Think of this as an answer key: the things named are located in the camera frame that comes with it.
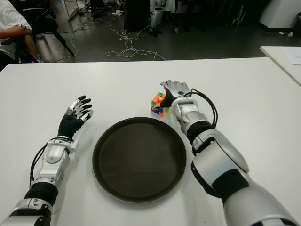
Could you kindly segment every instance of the white shirt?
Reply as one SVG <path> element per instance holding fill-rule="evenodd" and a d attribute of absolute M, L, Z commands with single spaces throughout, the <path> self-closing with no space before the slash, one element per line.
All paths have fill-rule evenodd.
<path fill-rule="evenodd" d="M 25 29 L 32 29 L 25 18 L 13 7 L 8 0 L 0 0 L 0 30 L 6 30 L 14 26 L 21 26 Z M 16 45 L 14 43 L 8 46 L 2 46 L 1 42 L 6 39 L 0 39 L 0 51 L 5 52 L 14 59 Z"/>

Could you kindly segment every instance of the black cable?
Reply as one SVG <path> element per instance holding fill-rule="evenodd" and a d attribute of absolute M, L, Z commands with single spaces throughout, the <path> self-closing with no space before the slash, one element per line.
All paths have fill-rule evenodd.
<path fill-rule="evenodd" d="M 48 142 L 51 141 L 51 140 L 54 140 L 54 139 L 65 139 L 65 140 L 73 141 L 72 139 L 67 138 L 67 137 L 54 137 L 54 138 L 47 141 L 47 143 L 37 152 L 37 154 L 33 158 L 32 165 L 30 167 L 29 187 L 31 187 L 32 181 L 34 181 L 33 170 L 34 170 L 35 165 L 37 164 L 39 159 L 42 157 L 42 155 L 43 155 L 43 153 L 44 153 L 44 151 L 45 151 L 45 149 L 48 145 Z"/>
<path fill-rule="evenodd" d="M 208 102 L 208 104 L 210 105 L 211 109 L 212 109 L 212 112 L 213 112 L 213 122 L 212 122 L 212 125 L 214 127 L 216 127 L 216 124 L 217 124 L 217 120 L 218 120 L 218 113 L 217 113 L 217 109 L 214 105 L 214 103 L 209 99 L 209 97 L 207 97 L 204 93 L 192 88 L 190 92 L 186 93 L 184 95 L 184 97 L 187 97 L 187 95 L 190 95 L 190 97 L 192 96 L 192 94 L 196 94 L 200 97 L 202 97 L 204 100 L 206 100 Z"/>

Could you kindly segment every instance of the black glove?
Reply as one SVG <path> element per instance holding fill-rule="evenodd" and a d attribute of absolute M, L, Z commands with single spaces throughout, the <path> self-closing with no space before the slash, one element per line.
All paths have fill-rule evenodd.
<path fill-rule="evenodd" d="M 90 101 L 86 96 L 81 96 L 72 103 L 61 120 L 58 136 L 72 139 L 75 132 L 93 115 L 92 105 L 86 105 Z"/>

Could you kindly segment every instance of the black chair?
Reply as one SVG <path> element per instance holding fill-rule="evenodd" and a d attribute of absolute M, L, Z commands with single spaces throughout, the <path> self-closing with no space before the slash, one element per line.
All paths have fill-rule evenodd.
<path fill-rule="evenodd" d="M 16 10 L 24 16 L 27 22 L 32 27 L 32 38 L 36 42 L 36 35 L 51 32 L 74 56 L 74 53 L 69 49 L 65 39 L 57 32 L 57 22 L 55 21 L 55 12 L 50 8 L 49 0 L 10 0 Z"/>
<path fill-rule="evenodd" d="M 15 43 L 17 48 L 15 52 L 15 63 L 30 63 L 31 61 L 34 63 L 38 63 L 38 61 L 27 51 L 27 48 L 24 44 L 25 37 L 24 36 L 17 36 L 14 38 L 6 39 L 1 43 L 2 46 L 11 45 Z"/>

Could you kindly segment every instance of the robot leg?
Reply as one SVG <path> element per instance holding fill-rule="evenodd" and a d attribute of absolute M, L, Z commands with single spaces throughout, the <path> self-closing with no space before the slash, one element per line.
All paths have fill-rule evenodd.
<path fill-rule="evenodd" d="M 155 29 L 158 25 L 160 15 L 162 14 L 162 0 L 155 0 L 155 10 L 151 14 L 151 22 L 150 22 L 150 33 L 153 36 L 157 36 L 155 33 Z"/>
<path fill-rule="evenodd" d="M 164 8 L 166 6 L 166 3 L 167 3 L 167 0 L 162 0 L 162 12 L 159 15 L 159 21 L 158 21 L 157 29 L 156 29 L 157 33 L 160 33 L 160 34 L 162 33 L 162 31 L 159 30 L 158 27 L 160 26 L 160 23 L 162 21 L 162 17 L 163 17 L 163 14 L 164 14 Z"/>

